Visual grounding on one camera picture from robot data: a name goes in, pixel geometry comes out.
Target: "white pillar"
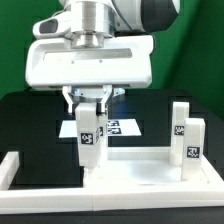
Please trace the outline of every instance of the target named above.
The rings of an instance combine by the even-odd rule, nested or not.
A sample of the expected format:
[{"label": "white pillar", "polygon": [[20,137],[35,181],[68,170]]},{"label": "white pillar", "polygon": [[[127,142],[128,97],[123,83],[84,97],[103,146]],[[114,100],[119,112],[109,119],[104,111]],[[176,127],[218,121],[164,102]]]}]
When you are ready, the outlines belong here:
[{"label": "white pillar", "polygon": [[100,125],[100,147],[101,147],[101,161],[103,165],[108,160],[108,135],[107,135],[108,115],[99,116]]},{"label": "white pillar", "polygon": [[8,190],[19,168],[19,153],[8,152],[0,165],[0,191]]},{"label": "white pillar", "polygon": [[199,181],[204,150],[205,122],[203,119],[185,120],[182,180]]},{"label": "white pillar", "polygon": [[170,164],[181,166],[184,144],[184,122],[189,117],[189,103],[174,102],[172,116]]},{"label": "white pillar", "polygon": [[75,110],[79,164],[87,168],[99,165],[101,157],[99,117],[96,103],[80,103]]}]

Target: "green backdrop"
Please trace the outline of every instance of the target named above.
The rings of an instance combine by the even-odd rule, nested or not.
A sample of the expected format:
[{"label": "green backdrop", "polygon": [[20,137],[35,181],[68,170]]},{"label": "green backdrop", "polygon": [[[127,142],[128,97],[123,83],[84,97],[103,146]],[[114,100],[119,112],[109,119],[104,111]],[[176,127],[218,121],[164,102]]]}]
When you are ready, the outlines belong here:
[{"label": "green backdrop", "polygon": [[[189,92],[224,119],[223,0],[182,0],[181,13],[166,32],[155,33],[150,88]],[[58,0],[8,0],[0,5],[0,98],[21,91],[32,26],[61,9]]]}]

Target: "paper sheet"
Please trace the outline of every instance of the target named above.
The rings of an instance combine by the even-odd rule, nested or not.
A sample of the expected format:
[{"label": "paper sheet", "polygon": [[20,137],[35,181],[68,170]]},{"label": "paper sheet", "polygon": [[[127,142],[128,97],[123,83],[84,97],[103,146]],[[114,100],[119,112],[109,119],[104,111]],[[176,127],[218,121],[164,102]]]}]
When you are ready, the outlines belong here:
[{"label": "paper sheet", "polygon": [[[59,138],[76,138],[76,121],[63,121]],[[108,120],[108,136],[141,136],[135,119]]]}]

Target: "metal cylinder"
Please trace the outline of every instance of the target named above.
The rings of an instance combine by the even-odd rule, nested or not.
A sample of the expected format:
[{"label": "metal cylinder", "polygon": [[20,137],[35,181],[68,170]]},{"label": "metal cylinder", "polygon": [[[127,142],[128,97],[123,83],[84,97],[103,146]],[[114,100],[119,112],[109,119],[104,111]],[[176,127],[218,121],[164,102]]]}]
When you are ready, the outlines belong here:
[{"label": "metal cylinder", "polygon": [[115,12],[97,2],[72,4],[72,48],[103,47],[103,40],[115,33]]}]

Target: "black-and-white tag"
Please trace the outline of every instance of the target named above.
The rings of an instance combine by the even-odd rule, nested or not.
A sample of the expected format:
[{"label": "black-and-white tag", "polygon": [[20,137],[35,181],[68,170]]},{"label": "black-and-white tag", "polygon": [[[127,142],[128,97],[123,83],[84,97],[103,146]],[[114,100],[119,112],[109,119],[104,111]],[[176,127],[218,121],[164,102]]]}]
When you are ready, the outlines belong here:
[{"label": "black-and-white tag", "polygon": [[174,135],[184,136],[184,126],[175,126]]},{"label": "black-and-white tag", "polygon": [[100,137],[103,137],[104,136],[104,130],[103,130],[104,128],[103,127],[100,127]]},{"label": "black-and-white tag", "polygon": [[81,144],[82,145],[94,145],[93,134],[81,133]]},{"label": "black-and-white tag", "polygon": [[99,141],[99,139],[100,139],[100,128],[96,130],[96,143]]},{"label": "black-and-white tag", "polygon": [[120,128],[108,128],[108,135],[121,135],[121,129]]},{"label": "black-and-white tag", "polygon": [[108,121],[108,128],[110,128],[110,127],[119,127],[119,126],[120,126],[119,121],[115,121],[115,120]]},{"label": "black-and-white tag", "polygon": [[200,147],[189,146],[187,147],[187,158],[188,159],[199,159],[200,158]]}]

